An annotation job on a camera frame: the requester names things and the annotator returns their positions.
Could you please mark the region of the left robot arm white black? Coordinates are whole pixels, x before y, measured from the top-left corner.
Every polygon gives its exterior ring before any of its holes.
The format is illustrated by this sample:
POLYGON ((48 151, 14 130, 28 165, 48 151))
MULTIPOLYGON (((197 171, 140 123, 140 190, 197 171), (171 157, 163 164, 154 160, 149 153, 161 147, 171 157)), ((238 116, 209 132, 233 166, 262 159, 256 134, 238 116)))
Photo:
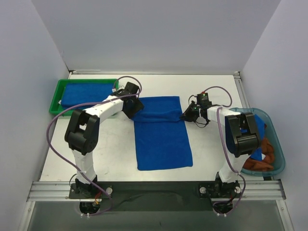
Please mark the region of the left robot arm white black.
POLYGON ((123 112, 129 119, 144 108, 139 99, 141 87, 127 82, 124 88, 113 92, 102 102, 86 109, 73 111, 64 140, 72 150, 77 166, 76 188, 86 192, 94 191, 97 174, 93 165, 93 150, 99 140, 100 124, 123 112))

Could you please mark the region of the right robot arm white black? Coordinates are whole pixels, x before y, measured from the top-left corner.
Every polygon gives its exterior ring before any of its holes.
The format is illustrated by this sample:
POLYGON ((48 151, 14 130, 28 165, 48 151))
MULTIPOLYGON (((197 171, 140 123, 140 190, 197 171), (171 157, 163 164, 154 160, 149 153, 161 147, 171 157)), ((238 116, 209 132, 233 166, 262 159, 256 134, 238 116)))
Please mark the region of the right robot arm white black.
POLYGON ((261 146, 255 116, 252 113, 234 112, 220 105, 203 107, 192 101, 180 119, 196 123, 199 117, 205 119, 205 125, 209 122, 218 125, 226 159, 218 172, 218 179, 222 183, 235 182, 246 160, 261 146))

